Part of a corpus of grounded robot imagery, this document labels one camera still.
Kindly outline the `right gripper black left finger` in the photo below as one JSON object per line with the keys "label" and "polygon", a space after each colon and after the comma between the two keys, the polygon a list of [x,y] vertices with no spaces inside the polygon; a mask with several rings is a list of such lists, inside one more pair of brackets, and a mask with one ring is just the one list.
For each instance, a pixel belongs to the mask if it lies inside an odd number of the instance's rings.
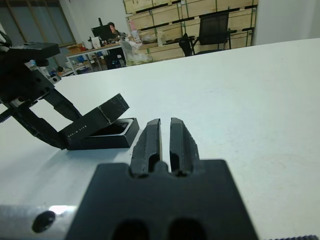
{"label": "right gripper black left finger", "polygon": [[148,175],[162,161],[161,119],[156,118],[146,124],[133,148],[130,173],[132,175]]}

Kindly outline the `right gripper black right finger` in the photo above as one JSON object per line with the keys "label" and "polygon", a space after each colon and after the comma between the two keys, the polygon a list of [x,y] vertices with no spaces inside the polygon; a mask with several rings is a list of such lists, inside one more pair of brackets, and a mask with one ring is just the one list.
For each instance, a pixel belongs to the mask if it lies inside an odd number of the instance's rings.
{"label": "right gripper black right finger", "polygon": [[176,117],[170,121],[169,156],[173,175],[192,174],[195,162],[200,160],[195,140],[185,123]]}

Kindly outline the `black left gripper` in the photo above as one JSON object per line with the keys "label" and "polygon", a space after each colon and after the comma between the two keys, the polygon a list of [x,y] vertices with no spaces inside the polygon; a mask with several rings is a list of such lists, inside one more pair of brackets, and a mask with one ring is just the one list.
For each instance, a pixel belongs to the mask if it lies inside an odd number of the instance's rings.
{"label": "black left gripper", "polygon": [[3,123],[12,117],[31,135],[41,141],[64,150],[66,140],[43,118],[32,110],[36,103],[45,100],[53,109],[70,121],[82,117],[72,102],[56,90],[61,80],[56,74],[45,75],[43,69],[30,69],[24,63],[17,63],[0,74],[0,103],[7,109],[0,114]]}

